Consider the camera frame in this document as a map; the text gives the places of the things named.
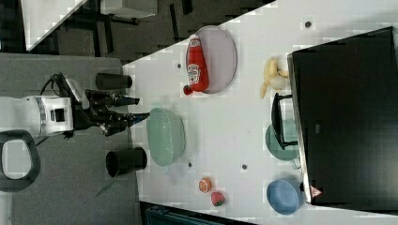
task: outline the red ketchup bottle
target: red ketchup bottle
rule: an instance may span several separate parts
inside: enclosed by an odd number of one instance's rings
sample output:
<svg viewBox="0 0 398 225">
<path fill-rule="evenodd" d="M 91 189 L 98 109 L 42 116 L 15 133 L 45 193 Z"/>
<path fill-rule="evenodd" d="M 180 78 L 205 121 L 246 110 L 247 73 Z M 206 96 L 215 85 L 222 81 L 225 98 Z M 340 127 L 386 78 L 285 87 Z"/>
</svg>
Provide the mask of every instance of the red ketchup bottle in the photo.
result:
<svg viewBox="0 0 398 225">
<path fill-rule="evenodd" d="M 188 58 L 188 81 L 190 85 L 184 87 L 185 95 L 190 95 L 193 91 L 204 92 L 208 88 L 208 74 L 205 57 L 199 36 L 190 36 L 189 58 Z"/>
</svg>

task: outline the white plate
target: white plate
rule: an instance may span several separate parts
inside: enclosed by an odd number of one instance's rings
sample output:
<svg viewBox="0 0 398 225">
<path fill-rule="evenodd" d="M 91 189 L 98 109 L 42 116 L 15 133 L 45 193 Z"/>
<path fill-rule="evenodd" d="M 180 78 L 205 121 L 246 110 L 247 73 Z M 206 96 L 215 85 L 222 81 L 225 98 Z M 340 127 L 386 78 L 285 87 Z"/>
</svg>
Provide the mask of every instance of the white plate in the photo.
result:
<svg viewBox="0 0 398 225">
<path fill-rule="evenodd" d="M 196 32 L 206 60 L 208 88 L 204 93 L 215 94 L 224 90 L 237 70 L 237 50 L 228 32 L 217 26 L 205 26 Z M 186 65 L 189 49 L 187 48 Z"/>
</svg>

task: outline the white table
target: white table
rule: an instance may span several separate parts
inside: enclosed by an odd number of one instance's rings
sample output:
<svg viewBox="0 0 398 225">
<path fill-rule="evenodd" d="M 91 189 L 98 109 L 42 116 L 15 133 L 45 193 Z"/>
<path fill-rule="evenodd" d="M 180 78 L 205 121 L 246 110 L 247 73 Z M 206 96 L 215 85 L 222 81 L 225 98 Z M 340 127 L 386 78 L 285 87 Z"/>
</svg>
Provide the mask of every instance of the white table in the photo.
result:
<svg viewBox="0 0 398 225">
<path fill-rule="evenodd" d="M 87 0 L 21 0 L 26 50 L 31 51 Z"/>
<path fill-rule="evenodd" d="M 309 29 L 304 28 L 307 21 L 313 23 Z M 275 92 L 259 97 L 264 64 L 271 56 L 287 69 L 286 56 L 295 50 L 389 25 L 398 26 L 398 1 L 278 0 L 220 25 L 237 45 L 237 73 L 226 91 L 211 96 L 182 93 L 188 80 L 183 69 L 188 40 L 125 65 L 124 73 L 134 79 L 130 94 L 142 99 L 130 111 L 172 109 L 181 115 L 187 134 L 186 151 L 175 164 L 162 168 L 150 158 L 137 173 L 140 201 L 256 224 L 397 224 L 398 217 L 308 204 L 289 217 L 274 212 L 266 197 L 268 184 L 286 176 L 299 179 L 300 173 L 267 150 L 264 137 Z M 287 119 L 294 117 L 289 102 Z M 145 123 L 131 131 L 133 142 L 150 155 Z M 246 171 L 242 164 L 248 165 Z M 203 176 L 225 193 L 224 206 L 212 206 L 210 194 L 198 190 Z"/>
</svg>

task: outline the black cylinder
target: black cylinder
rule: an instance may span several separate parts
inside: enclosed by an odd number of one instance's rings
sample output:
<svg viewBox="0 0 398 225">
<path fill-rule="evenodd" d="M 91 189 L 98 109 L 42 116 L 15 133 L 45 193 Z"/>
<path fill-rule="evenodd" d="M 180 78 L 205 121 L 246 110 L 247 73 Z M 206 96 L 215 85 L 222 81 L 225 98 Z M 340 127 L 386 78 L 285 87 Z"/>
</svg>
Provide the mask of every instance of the black cylinder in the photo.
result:
<svg viewBox="0 0 398 225">
<path fill-rule="evenodd" d="M 106 169 L 112 177 L 143 170 L 146 167 L 146 162 L 146 152 L 141 147 L 109 152 L 106 155 Z"/>
<path fill-rule="evenodd" d="M 99 73 L 96 77 L 99 90 L 124 89 L 132 86 L 132 78 L 127 75 Z"/>
</svg>

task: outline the ketchup label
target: ketchup label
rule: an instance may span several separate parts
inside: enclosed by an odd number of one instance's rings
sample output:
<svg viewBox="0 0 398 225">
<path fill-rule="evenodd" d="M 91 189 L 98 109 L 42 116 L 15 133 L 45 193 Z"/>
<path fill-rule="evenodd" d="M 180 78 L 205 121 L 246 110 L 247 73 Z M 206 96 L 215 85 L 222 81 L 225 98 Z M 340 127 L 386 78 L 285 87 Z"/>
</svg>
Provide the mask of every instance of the ketchup label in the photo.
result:
<svg viewBox="0 0 398 225">
<path fill-rule="evenodd" d="M 190 84 L 199 83 L 200 69 L 196 64 L 188 65 L 188 80 Z"/>
<path fill-rule="evenodd" d="M 191 47 L 196 47 L 200 45 L 200 40 L 199 39 L 193 39 L 191 40 Z"/>
</svg>

